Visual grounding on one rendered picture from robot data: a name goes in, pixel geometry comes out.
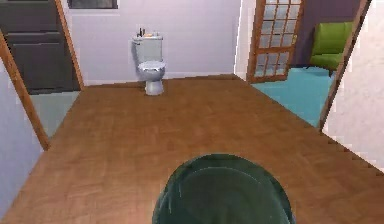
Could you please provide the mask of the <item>wooden glass pane door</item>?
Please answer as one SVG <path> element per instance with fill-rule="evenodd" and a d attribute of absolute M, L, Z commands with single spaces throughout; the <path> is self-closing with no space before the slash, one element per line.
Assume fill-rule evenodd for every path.
<path fill-rule="evenodd" d="M 298 39 L 305 0 L 256 0 L 246 81 L 284 81 Z"/>

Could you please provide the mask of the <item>dark green round bin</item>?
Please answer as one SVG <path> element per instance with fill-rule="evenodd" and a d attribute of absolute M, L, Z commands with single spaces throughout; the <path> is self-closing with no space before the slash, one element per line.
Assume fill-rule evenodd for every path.
<path fill-rule="evenodd" d="M 289 198 L 261 165 L 233 154 L 182 163 L 160 194 L 151 224 L 297 224 Z"/>

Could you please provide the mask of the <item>white toilet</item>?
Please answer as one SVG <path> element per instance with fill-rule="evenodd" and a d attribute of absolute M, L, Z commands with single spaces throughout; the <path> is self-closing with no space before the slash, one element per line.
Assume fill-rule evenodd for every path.
<path fill-rule="evenodd" d="M 166 64 L 163 60 L 161 35 L 152 37 L 133 37 L 137 69 L 140 78 L 145 82 L 145 91 L 149 96 L 161 95 L 164 92 L 162 79 Z"/>

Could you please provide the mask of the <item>dark framed window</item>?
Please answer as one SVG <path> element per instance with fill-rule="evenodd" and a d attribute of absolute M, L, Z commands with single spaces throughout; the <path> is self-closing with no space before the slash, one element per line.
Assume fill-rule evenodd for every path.
<path fill-rule="evenodd" d="M 117 0 L 67 0 L 71 9 L 117 9 Z"/>

